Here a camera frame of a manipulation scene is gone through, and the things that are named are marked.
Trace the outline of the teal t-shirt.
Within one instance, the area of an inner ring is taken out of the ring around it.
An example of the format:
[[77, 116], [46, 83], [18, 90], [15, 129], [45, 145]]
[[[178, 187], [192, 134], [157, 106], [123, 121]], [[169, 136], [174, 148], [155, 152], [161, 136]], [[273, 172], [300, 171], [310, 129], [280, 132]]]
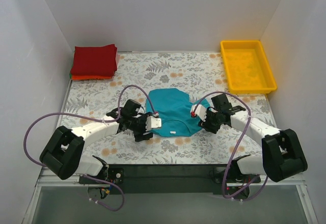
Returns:
[[189, 94], [176, 89], [156, 89], [148, 94], [161, 118], [161, 127], [151, 130], [161, 137], [190, 137], [202, 130], [199, 118], [191, 117], [193, 103]]

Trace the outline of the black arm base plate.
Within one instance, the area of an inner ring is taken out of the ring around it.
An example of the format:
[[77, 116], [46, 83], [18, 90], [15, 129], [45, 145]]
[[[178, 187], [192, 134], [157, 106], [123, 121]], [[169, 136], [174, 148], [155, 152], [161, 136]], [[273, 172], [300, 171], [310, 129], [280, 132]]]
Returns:
[[225, 164], [112, 164], [95, 178], [124, 193], [222, 194]]

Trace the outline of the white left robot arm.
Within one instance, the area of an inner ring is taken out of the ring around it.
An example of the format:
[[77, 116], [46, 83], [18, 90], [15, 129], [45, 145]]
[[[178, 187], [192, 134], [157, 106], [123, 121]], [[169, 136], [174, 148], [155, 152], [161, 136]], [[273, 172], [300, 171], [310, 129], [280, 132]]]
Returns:
[[123, 107], [113, 109], [99, 122], [74, 128], [58, 127], [40, 155], [41, 163], [62, 180], [77, 174], [99, 176], [109, 164], [98, 156], [83, 154], [86, 147], [126, 130], [133, 132], [136, 142], [149, 140], [153, 137], [152, 129], [161, 127], [158, 114], [141, 113], [141, 107], [129, 99]]

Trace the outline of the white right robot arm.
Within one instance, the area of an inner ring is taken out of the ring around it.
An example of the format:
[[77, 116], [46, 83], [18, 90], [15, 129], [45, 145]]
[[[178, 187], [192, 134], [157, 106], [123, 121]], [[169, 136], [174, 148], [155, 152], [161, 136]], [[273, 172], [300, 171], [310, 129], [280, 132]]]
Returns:
[[280, 182], [308, 169], [304, 152], [296, 132], [281, 130], [254, 118], [246, 104], [233, 106], [226, 93], [211, 98], [212, 107], [200, 102], [191, 108], [191, 116], [198, 117], [199, 127], [216, 134], [221, 126], [227, 125], [248, 136], [261, 146], [262, 155], [232, 157], [225, 175], [265, 175]]

